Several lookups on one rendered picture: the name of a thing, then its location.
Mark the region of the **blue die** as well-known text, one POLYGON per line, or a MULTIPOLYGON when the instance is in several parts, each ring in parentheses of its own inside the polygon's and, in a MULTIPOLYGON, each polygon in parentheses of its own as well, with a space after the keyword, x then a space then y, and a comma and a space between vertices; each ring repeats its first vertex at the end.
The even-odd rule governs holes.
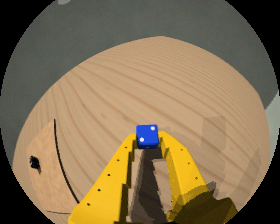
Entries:
POLYGON ((158 127, 156 124, 152 125, 137 125, 137 148, 142 149, 156 149, 159 144, 158 127))

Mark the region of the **black die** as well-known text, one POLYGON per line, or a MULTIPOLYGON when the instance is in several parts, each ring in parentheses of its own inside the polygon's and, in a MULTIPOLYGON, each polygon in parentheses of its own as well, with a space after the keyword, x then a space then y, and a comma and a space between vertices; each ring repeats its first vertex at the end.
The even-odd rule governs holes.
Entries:
POLYGON ((38 161, 38 158, 34 157, 31 155, 30 159, 30 166, 31 168, 34 168, 34 169, 38 169, 39 168, 39 161, 38 161))

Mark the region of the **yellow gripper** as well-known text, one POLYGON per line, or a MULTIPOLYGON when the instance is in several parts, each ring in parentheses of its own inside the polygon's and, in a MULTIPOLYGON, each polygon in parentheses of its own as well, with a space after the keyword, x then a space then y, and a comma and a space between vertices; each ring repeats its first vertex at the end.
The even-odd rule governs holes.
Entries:
MULTIPOLYGON (((238 213, 233 201, 212 196, 188 149, 165 131, 158 131, 158 137, 172 196, 172 210, 163 224, 225 224, 232 219, 238 213)), ((68 224, 144 224, 126 221, 135 149, 137 134, 132 133, 73 209, 68 224)))

